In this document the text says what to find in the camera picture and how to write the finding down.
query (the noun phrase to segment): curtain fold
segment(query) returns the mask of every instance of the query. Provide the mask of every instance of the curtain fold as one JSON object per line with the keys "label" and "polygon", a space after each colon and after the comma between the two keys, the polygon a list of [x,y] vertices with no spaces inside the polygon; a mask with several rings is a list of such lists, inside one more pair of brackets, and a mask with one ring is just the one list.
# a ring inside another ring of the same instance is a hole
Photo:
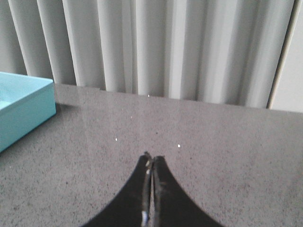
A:
{"label": "curtain fold", "polygon": [[0,70],[266,107],[293,0],[0,0]]}

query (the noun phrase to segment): countertop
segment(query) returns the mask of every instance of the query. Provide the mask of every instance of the countertop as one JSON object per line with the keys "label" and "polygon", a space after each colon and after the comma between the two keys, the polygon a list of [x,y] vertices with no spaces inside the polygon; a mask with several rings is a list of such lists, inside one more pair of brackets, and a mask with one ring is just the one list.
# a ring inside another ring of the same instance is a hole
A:
{"label": "countertop", "polygon": [[80,226],[146,150],[224,226],[303,226],[303,114],[68,85],[55,98],[0,153],[0,226]]}

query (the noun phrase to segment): gray speckled countertop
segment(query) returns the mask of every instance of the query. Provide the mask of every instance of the gray speckled countertop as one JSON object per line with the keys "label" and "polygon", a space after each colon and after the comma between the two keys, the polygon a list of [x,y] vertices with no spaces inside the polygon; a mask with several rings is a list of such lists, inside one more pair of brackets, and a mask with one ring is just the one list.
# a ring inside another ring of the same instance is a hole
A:
{"label": "gray speckled countertop", "polygon": [[55,96],[57,114],[0,153],[1,227],[80,226],[145,150],[227,227],[303,226],[303,114],[66,85]]}

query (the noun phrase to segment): white curtain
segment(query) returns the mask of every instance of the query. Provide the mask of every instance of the white curtain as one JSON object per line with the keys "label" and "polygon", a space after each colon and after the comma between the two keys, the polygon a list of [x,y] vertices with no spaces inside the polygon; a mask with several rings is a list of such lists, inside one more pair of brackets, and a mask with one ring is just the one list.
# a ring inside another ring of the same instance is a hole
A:
{"label": "white curtain", "polygon": [[0,0],[0,71],[266,107],[293,0]]}

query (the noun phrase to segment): light blue tray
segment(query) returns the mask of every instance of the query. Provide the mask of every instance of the light blue tray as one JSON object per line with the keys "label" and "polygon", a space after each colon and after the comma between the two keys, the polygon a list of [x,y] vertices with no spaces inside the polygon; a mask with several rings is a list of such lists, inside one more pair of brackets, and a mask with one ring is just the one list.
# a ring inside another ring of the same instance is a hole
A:
{"label": "light blue tray", "polygon": [[0,152],[55,113],[53,80],[0,72]]}

